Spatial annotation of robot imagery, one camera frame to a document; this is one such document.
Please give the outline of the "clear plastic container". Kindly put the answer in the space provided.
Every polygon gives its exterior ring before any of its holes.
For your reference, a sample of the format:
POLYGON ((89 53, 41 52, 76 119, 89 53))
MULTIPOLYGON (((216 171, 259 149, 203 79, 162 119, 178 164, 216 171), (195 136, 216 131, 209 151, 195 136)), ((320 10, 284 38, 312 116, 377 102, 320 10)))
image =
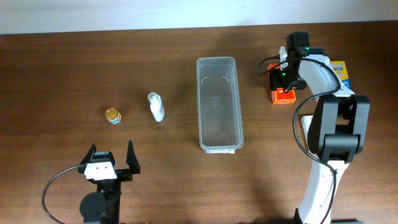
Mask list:
POLYGON ((200 147, 207 154, 234 154, 244 145, 236 61, 232 57, 197 60, 200 147))

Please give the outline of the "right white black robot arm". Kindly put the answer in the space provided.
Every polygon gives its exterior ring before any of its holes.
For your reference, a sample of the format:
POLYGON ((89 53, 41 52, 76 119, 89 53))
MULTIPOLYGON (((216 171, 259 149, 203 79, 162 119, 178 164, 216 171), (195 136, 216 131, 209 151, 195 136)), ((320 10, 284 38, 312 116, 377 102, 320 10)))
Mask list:
POLYGON ((302 117, 306 143, 299 148, 312 160, 305 196, 295 210, 295 223, 331 223, 331 208, 338 184, 354 156, 364 147, 370 101, 356 95, 339 78, 326 52, 311 47, 307 32, 293 32, 281 47, 280 62, 267 69, 270 89, 303 90, 312 96, 298 105, 293 115, 297 136, 298 114, 309 101, 317 105, 311 116, 302 117))

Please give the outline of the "orange medicine box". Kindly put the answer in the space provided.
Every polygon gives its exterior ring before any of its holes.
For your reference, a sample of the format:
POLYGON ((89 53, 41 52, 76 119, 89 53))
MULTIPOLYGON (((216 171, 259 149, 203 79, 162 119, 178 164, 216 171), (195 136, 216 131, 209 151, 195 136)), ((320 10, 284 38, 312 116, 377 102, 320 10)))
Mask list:
POLYGON ((275 69, 268 72, 271 100, 273 105, 292 105, 295 103, 295 91, 290 90, 285 93, 282 88, 282 80, 280 79, 281 70, 277 66, 275 69))

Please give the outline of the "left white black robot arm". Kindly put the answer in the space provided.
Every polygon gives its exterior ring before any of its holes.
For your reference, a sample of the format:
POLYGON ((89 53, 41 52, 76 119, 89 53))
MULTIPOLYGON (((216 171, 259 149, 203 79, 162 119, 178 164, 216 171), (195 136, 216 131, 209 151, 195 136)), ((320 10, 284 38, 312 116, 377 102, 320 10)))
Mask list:
POLYGON ((98 152, 96 146, 91 145, 78 168, 86 180, 96 185, 96 191, 87 194, 80 203, 84 223, 119 223, 121 184, 131 182, 134 174, 141 173, 132 141, 128 142, 126 164, 127 169, 115 169, 113 153, 98 152))

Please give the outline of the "yellow blue Woods box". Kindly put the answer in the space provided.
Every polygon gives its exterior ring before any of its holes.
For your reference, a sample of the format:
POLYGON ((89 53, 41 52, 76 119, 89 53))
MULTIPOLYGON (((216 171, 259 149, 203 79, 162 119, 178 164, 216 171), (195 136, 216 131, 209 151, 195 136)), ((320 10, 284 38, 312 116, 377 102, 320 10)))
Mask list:
POLYGON ((349 80, 348 71, 346 68, 345 61, 331 61, 330 65, 331 65, 332 69, 334 70, 334 72, 339 77, 339 79, 341 80, 342 88, 351 90, 351 83, 349 80))

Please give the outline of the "small gold-lid jar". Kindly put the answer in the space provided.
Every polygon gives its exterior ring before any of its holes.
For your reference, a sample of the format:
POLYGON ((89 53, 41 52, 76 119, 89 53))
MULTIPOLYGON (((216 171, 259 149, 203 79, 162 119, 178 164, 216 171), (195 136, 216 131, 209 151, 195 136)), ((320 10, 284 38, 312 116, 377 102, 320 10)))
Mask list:
POLYGON ((121 114, 115 108, 108 108, 105 111, 105 117, 112 124, 118 124, 121 121, 121 114))

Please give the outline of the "white Panadol box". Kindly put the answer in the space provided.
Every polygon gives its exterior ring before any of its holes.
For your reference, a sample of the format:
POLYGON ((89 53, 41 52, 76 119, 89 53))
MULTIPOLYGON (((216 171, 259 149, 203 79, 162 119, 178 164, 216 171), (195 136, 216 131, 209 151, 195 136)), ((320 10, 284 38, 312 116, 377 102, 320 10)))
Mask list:
POLYGON ((312 119, 313 119, 312 115, 306 115, 301 118, 301 124, 302 124, 303 132, 305 135, 306 143, 308 143, 308 131, 309 131, 309 127, 311 125, 312 119))

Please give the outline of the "white spray bottle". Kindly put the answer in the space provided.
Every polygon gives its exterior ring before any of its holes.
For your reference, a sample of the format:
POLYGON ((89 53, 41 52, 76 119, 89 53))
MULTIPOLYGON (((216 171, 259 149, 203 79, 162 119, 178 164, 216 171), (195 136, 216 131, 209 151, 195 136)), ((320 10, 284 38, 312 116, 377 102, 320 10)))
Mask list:
POLYGON ((154 119, 158 123, 161 122, 165 116, 164 106, 162 104, 161 97, 157 93, 152 92, 148 94, 148 100, 150 103, 150 110, 154 119))

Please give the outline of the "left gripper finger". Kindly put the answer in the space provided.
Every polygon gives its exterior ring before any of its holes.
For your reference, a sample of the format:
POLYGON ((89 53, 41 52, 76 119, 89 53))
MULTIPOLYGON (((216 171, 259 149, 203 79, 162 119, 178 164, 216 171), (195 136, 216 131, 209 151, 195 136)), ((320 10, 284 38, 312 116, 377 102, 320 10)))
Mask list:
POLYGON ((131 174, 140 174, 141 167, 134 152, 132 141, 129 140, 127 147, 126 163, 129 166, 131 174))
POLYGON ((84 164, 89 163, 92 160, 95 152, 96 152, 96 146, 95 146, 95 144, 92 144, 90 149, 88 150, 88 152, 84 156, 84 158, 81 160, 80 165, 84 165, 84 164))

